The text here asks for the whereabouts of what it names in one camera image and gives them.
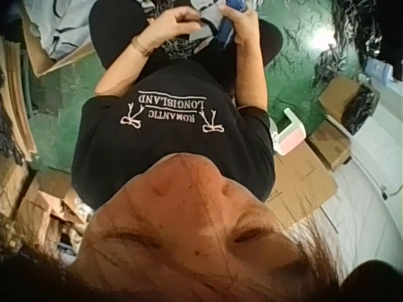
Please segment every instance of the hand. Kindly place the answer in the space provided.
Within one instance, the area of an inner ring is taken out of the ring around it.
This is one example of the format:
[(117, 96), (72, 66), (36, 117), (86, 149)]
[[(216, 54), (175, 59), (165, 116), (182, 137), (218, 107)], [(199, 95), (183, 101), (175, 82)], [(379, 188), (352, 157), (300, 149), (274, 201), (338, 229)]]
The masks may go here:
[(230, 19), (235, 28), (235, 43), (238, 45), (260, 45), (259, 18), (254, 9), (241, 13), (227, 5), (220, 5), (221, 13)]
[(199, 12), (189, 6), (166, 10), (154, 21), (149, 20), (150, 25), (137, 37), (137, 41), (149, 50), (158, 48), (166, 40), (199, 30), (199, 20)]

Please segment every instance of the bracelet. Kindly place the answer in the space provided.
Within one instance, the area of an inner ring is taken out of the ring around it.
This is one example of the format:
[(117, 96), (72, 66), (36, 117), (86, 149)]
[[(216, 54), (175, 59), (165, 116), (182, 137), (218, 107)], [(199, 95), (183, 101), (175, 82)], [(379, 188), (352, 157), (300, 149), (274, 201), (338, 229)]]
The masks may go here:
[(134, 36), (132, 38), (131, 44), (132, 44), (133, 48), (136, 49), (138, 52), (140, 52), (144, 57), (148, 57), (152, 53), (153, 50), (149, 50), (147, 47), (144, 47), (143, 45), (141, 45), (139, 43), (139, 41), (137, 41), (137, 37), (138, 36)]

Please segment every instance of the dark hair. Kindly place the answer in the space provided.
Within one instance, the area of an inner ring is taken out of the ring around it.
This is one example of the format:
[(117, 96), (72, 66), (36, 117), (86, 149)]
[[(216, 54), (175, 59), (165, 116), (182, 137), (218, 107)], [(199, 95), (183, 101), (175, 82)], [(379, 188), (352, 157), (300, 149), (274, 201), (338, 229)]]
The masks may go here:
[[(217, 286), (217, 296), (222, 295), (221, 301), (401, 301), (402, 276), (382, 262), (369, 262), (359, 266), (341, 283), (337, 262), (326, 241), (313, 224), (310, 223), (308, 231), (310, 238), (297, 242), (301, 261), (297, 266), (283, 267), (274, 272), (270, 289), (239, 297), (225, 291), (220, 292), (220, 287)], [(40, 252), (37, 247), (25, 245), (19, 254), (10, 254), (9, 249), (4, 246), (4, 237), (1, 237), (1, 301), (35, 301), (47, 298), (62, 301), (178, 301), (172, 292), (167, 293), (160, 288), (136, 293), (96, 291), (80, 282), (76, 276), (68, 274), (56, 260)], [(204, 299), (197, 293), (189, 293), (186, 301)]]

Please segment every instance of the fingers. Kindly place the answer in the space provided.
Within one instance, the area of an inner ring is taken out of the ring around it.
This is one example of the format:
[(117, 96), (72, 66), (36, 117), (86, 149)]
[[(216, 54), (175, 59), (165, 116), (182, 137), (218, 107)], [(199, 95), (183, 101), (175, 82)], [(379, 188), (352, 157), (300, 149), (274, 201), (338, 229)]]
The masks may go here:
[(219, 9), (224, 16), (232, 20), (232, 22), (234, 23), (239, 22), (241, 18), (244, 16), (243, 13), (237, 11), (236, 9), (230, 8), (228, 5), (220, 5)]
[(198, 22), (180, 22), (176, 25), (176, 35), (188, 35), (196, 30), (200, 30), (202, 27)]
[(177, 21), (197, 21), (200, 19), (200, 13), (189, 6), (179, 6), (177, 8), (170, 9), (167, 12), (172, 14)]

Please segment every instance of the white floor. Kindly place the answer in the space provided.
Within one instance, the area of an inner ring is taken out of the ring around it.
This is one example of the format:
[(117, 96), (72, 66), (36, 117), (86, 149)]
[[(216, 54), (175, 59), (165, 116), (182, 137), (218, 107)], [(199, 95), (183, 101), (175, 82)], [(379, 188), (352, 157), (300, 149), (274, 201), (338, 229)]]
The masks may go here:
[(316, 210), (344, 273), (367, 260), (385, 261), (403, 271), (403, 241), (383, 199), (351, 161), (334, 174), (337, 195)]

